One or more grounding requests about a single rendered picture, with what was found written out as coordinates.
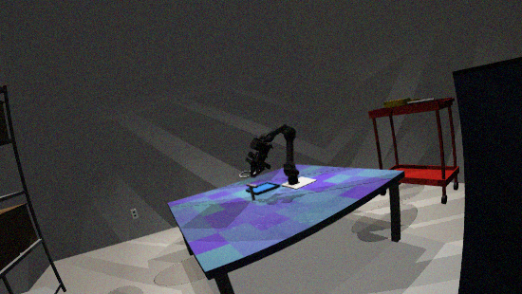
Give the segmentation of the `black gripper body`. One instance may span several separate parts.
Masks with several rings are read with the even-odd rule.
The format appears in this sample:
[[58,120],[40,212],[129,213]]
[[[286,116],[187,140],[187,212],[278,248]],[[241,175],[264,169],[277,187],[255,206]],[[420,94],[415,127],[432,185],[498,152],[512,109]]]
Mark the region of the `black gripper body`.
[[246,157],[246,160],[247,162],[249,162],[250,164],[254,165],[254,166],[260,166],[262,168],[267,168],[267,169],[270,169],[270,164],[264,162],[265,159],[268,158],[266,154],[264,153],[261,153],[261,152],[257,152],[257,156],[256,156],[256,159],[253,159],[251,157]]

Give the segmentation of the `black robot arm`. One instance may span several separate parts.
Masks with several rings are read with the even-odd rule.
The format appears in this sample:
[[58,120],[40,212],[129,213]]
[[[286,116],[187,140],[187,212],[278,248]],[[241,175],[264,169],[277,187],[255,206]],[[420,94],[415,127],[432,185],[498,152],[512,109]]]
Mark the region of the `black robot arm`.
[[284,164],[284,173],[289,177],[290,185],[300,183],[298,181],[299,172],[295,169],[296,165],[293,160],[293,141],[296,138],[296,130],[286,124],[280,124],[270,132],[264,133],[260,136],[260,138],[253,138],[251,142],[251,148],[259,151],[264,154],[268,154],[272,144],[268,144],[265,142],[272,142],[274,137],[278,134],[282,133],[284,135],[285,140],[287,141],[287,162]]

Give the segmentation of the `blue tray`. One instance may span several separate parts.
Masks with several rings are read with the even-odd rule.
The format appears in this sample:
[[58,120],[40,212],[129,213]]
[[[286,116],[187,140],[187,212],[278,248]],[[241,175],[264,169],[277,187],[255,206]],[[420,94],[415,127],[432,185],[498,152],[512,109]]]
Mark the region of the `blue tray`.
[[[263,183],[263,184],[260,184],[260,185],[257,185],[257,186],[258,186],[257,188],[252,187],[253,188],[253,193],[255,195],[259,195],[261,193],[266,193],[268,191],[271,191],[271,190],[274,190],[276,188],[281,187],[281,185],[278,184],[278,183],[269,183],[269,182],[266,182],[266,183]],[[246,188],[245,190],[246,190],[246,192],[249,193],[250,192],[250,187]]]

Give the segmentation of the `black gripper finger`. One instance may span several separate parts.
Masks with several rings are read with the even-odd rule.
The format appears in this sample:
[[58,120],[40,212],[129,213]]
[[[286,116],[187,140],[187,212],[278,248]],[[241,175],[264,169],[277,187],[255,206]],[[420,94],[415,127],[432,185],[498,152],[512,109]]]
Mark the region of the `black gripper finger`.
[[265,168],[262,168],[260,166],[257,165],[257,169],[256,169],[256,175],[259,175],[261,172],[263,172],[264,170],[266,170]]
[[251,165],[251,175],[253,175],[253,173],[256,171],[256,169],[258,168],[257,166],[254,166],[252,164]]

